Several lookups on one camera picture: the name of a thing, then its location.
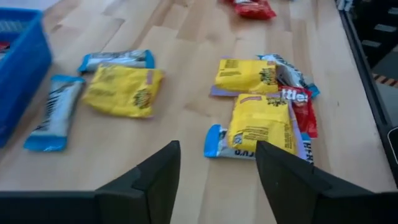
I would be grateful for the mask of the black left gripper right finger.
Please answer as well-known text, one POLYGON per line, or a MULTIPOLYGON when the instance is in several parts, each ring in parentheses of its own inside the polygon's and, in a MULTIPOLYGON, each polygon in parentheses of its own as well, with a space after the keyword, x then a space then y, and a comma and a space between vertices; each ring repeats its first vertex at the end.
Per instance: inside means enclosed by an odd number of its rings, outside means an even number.
POLYGON ((370 191, 264 141, 256 163, 277 224, 373 224, 370 191))

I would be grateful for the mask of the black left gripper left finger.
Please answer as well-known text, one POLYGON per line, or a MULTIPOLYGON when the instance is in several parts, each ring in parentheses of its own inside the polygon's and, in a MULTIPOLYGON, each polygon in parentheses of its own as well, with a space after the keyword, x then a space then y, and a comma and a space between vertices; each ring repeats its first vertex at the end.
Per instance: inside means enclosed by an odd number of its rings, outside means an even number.
POLYGON ((171 141, 96 190, 101 224, 170 224, 180 179, 181 149, 171 141))

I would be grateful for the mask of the white blue Hershey's bar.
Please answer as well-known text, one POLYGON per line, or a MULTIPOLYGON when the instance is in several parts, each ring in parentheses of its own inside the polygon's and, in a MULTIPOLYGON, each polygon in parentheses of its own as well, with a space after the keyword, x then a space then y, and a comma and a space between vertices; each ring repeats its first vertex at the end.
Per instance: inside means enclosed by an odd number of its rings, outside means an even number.
POLYGON ((273 61, 276 64, 277 80, 287 86, 305 88, 312 93, 312 98, 320 94, 320 90, 313 81, 313 78, 302 73, 294 65, 286 61, 279 54, 257 55, 259 60, 273 61))
MULTIPOLYGON (((214 124, 207 132, 203 154, 208 158, 228 157, 235 159, 255 160, 255 153, 229 148, 226 142, 227 129, 222 128, 220 124, 214 124)), ((294 127, 294 134, 297 140, 296 155, 299 156, 299 150, 302 146, 301 132, 294 127)))
POLYGON ((84 85, 85 80, 80 77, 54 75, 51 78, 44 117, 25 140, 25 149, 54 152, 67 147, 75 105, 84 85))
POLYGON ((95 52, 83 57, 79 73, 95 72, 102 63, 134 68, 155 68, 155 58, 150 50, 127 50, 122 52, 95 52))
POLYGON ((299 150, 300 158, 306 160, 310 164, 314 164, 313 153, 312 153, 312 140, 307 133, 302 133, 302 146, 299 150))

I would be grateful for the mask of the yellow Sour Patch pack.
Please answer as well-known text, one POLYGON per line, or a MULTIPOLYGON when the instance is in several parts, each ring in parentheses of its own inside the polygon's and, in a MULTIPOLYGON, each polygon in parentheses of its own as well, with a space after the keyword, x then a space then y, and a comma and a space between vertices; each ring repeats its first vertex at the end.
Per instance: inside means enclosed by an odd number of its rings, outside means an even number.
POLYGON ((237 96, 226 143, 235 150, 255 152, 259 141, 304 157, 303 140, 289 100, 278 94, 237 96))
POLYGON ((276 63, 268 60, 220 60, 213 96, 238 96, 240 93, 268 94, 279 91, 276 63))
POLYGON ((102 63, 86 89, 83 101, 113 116, 149 118, 164 77, 162 70, 102 63))

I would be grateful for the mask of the blue plastic mesh basket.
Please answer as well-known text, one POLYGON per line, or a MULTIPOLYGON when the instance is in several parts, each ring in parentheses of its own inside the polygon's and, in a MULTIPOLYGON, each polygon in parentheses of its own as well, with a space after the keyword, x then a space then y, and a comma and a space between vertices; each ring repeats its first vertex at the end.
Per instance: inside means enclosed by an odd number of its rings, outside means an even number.
POLYGON ((0 53, 0 148, 52 63, 42 19, 38 10, 0 7, 0 41, 10 43, 10 49, 0 53))

